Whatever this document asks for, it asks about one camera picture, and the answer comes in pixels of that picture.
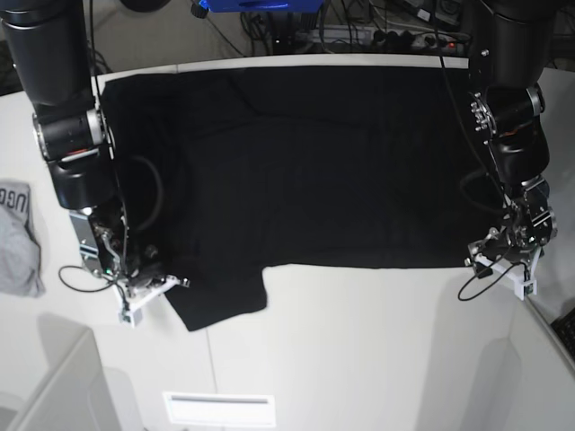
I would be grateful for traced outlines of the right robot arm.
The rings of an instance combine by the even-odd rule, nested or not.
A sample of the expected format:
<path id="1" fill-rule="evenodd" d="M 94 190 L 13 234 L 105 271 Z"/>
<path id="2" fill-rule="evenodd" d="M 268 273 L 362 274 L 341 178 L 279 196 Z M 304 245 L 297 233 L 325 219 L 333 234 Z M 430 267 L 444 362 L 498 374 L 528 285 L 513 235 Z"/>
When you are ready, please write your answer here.
<path id="1" fill-rule="evenodd" d="M 189 286 L 163 268 L 155 247 L 140 244 L 164 198 L 157 170 L 151 215 L 136 223 L 128 214 L 101 103 L 93 2 L 3 1 L 1 26 L 33 107 L 34 138 L 77 236 L 81 268 L 105 280 L 125 319 L 172 288 Z"/>

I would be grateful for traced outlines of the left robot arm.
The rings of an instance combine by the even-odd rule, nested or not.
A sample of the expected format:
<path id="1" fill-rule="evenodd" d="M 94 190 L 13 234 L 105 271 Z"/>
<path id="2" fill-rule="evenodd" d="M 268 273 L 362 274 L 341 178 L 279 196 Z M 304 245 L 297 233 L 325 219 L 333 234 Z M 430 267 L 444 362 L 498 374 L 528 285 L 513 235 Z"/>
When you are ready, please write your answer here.
<path id="1" fill-rule="evenodd" d="M 470 244 L 478 278 L 499 272 L 519 298 L 537 290 L 535 267 L 557 234 L 543 176 L 550 161 L 538 80 L 563 1 L 474 1 L 470 111 L 502 188 L 502 226 Z"/>

